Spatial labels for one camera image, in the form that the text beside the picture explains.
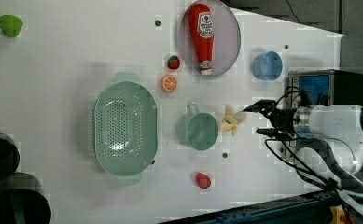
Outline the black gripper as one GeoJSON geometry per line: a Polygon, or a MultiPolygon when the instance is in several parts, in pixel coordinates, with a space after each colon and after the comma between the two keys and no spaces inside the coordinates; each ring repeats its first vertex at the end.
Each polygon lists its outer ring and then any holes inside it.
{"type": "Polygon", "coordinates": [[[294,134],[293,119],[295,109],[277,109],[275,100],[259,100],[244,109],[244,112],[260,113],[269,120],[274,128],[257,128],[256,133],[274,139],[289,139],[287,133],[294,134]]]}

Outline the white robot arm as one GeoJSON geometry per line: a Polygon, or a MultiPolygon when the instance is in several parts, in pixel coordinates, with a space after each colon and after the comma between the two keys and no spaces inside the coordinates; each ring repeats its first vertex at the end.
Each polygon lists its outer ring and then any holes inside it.
{"type": "Polygon", "coordinates": [[[356,177],[363,166],[363,106],[305,105],[279,109],[274,100],[259,100],[245,113],[259,113],[269,120],[270,128],[259,128],[285,145],[290,165],[304,180],[318,186],[341,190],[363,198],[363,181],[356,177]]]}

